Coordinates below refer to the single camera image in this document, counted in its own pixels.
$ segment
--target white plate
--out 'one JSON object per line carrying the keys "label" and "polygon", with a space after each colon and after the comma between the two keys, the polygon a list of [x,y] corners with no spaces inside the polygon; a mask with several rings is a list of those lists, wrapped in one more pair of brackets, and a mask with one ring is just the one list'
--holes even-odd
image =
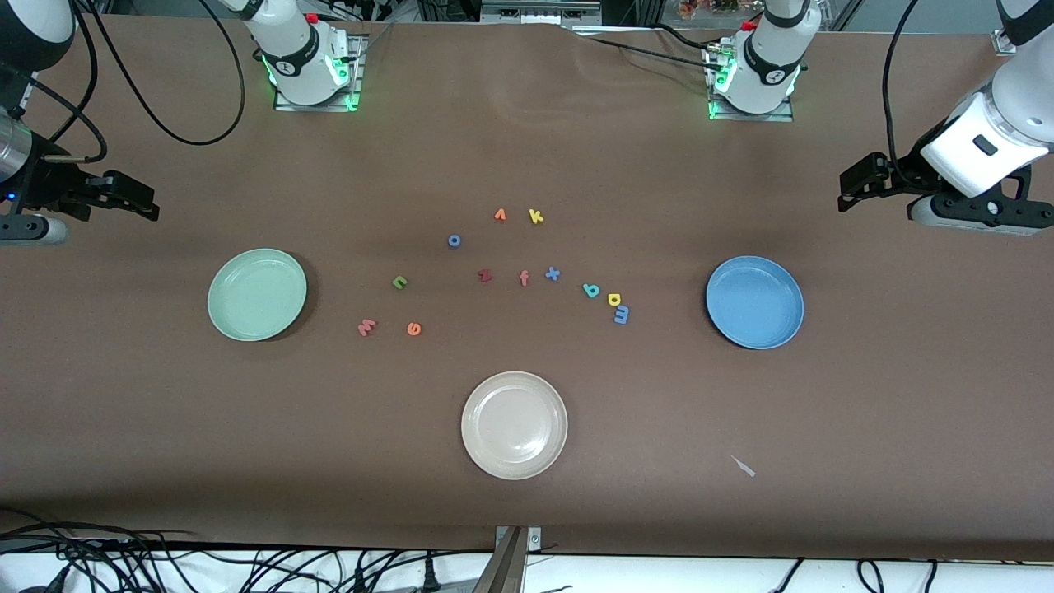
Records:
{"label": "white plate", "polygon": [[481,470],[505,480],[545,472],[567,441],[567,409],[545,379],[509,371],[486,379],[468,397],[462,440]]}

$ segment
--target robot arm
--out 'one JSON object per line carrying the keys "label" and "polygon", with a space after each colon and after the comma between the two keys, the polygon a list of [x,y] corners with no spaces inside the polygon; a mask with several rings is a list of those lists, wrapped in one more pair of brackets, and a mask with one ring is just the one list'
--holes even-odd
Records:
{"label": "robot arm", "polygon": [[157,220],[154,190],[120,173],[81,171],[69,153],[21,121],[34,73],[55,65],[74,36],[70,0],[0,0],[0,244],[47,244],[66,238],[47,210],[87,220],[93,207],[134,212]]}
{"label": "robot arm", "polygon": [[289,101],[318,104],[349,84],[348,70],[341,67],[347,32],[305,16],[296,0],[219,1],[249,27],[271,81]]}
{"label": "robot arm", "polygon": [[767,0],[757,28],[722,40],[736,58],[714,91],[744,113],[776,110],[793,91],[820,21],[816,0]]}
{"label": "robot arm", "polygon": [[[838,209],[913,193],[918,222],[1029,235],[1054,225],[1054,206],[1028,199],[1031,163],[1054,146],[1054,0],[997,0],[1017,52],[896,165],[872,153],[841,175]],[[1017,181],[1013,197],[1002,180]]]}

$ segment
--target plate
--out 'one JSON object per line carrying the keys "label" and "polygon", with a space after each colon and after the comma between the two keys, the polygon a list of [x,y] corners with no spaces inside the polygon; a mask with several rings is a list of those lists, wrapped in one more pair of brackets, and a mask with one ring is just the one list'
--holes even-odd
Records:
{"label": "plate", "polygon": [[740,347],[765,351],[786,344],[805,319],[805,301],[790,272],[756,255],[718,265],[706,284],[714,325]]}
{"label": "plate", "polygon": [[500,373],[472,392],[462,414],[462,441],[481,470],[505,480],[546,471],[567,441],[567,409],[548,381]]}
{"label": "plate", "polygon": [[212,278],[209,319],[232,340],[267,340],[296,320],[307,298],[308,278],[292,255],[253,249],[228,261]]}

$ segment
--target blue plate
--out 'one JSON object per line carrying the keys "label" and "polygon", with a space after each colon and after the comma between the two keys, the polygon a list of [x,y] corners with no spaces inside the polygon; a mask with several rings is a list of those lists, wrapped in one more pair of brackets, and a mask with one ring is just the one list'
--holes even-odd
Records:
{"label": "blue plate", "polygon": [[805,301],[790,272],[756,255],[718,265],[706,284],[706,311],[721,334],[765,351],[786,344],[805,319]]}

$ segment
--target green plate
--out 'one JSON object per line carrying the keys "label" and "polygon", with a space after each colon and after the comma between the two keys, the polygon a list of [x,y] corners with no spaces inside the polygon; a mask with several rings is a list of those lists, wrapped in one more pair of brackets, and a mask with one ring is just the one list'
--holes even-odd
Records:
{"label": "green plate", "polygon": [[209,319],[232,340],[267,340],[296,320],[307,298],[308,277],[292,255],[253,249],[228,261],[212,279]]}

